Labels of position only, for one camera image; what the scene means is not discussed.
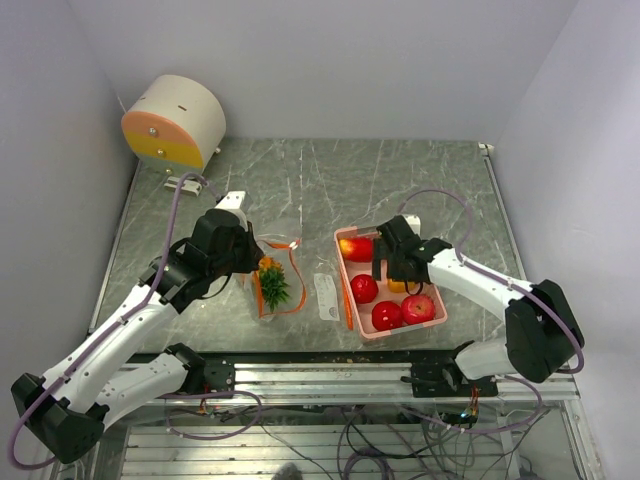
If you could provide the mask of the yellow toy bell pepper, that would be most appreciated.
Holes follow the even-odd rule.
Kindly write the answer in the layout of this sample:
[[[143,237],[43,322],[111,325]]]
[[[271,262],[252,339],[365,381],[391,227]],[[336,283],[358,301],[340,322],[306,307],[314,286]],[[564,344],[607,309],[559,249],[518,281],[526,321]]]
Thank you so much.
[[[388,279],[387,288],[392,293],[408,293],[412,289],[416,288],[416,283],[410,281],[395,281],[392,279]]]

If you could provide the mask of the orange toy pineapple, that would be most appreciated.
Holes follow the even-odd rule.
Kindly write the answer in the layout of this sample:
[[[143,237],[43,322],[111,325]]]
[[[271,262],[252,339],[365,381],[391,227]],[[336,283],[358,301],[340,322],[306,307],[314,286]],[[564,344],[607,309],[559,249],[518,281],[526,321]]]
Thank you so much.
[[[272,257],[260,260],[258,278],[263,302],[271,312],[290,299],[284,268]]]

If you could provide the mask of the clear zip bag orange zipper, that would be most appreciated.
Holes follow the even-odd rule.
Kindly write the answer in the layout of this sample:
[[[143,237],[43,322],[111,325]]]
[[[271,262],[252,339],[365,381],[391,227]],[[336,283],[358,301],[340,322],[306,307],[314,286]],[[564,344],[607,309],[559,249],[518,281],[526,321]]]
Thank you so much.
[[[258,268],[249,274],[238,274],[238,284],[249,298],[251,317],[270,322],[278,317],[306,313],[315,305],[322,321],[342,320],[354,328],[351,307],[342,305],[342,283],[332,275],[316,272],[306,280],[299,263],[301,240],[282,234],[256,237],[263,252]]]

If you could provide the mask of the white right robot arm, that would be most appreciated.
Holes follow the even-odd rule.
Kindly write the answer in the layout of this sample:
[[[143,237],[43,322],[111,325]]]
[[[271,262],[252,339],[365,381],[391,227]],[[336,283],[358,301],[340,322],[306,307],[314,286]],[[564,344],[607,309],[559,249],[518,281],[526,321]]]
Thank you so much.
[[[500,274],[464,256],[440,239],[423,239],[397,215],[376,227],[375,279],[430,284],[452,290],[500,319],[505,336],[468,341],[441,364],[441,384],[459,396],[477,380],[518,374],[540,384],[555,373],[570,374],[571,358],[584,365],[583,334],[562,288],[554,281],[529,283]]]

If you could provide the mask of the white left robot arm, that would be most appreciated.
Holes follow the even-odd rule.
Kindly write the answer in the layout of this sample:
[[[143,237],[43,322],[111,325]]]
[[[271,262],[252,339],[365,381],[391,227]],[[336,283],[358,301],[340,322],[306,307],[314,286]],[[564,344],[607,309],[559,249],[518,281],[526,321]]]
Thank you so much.
[[[262,256],[242,208],[222,204],[208,210],[192,235],[156,259],[118,310],[75,351],[42,375],[25,373],[14,382],[20,424],[68,464],[149,400],[202,393],[206,363],[182,343],[147,367],[117,372],[150,333],[204,299],[212,283],[257,270]]]

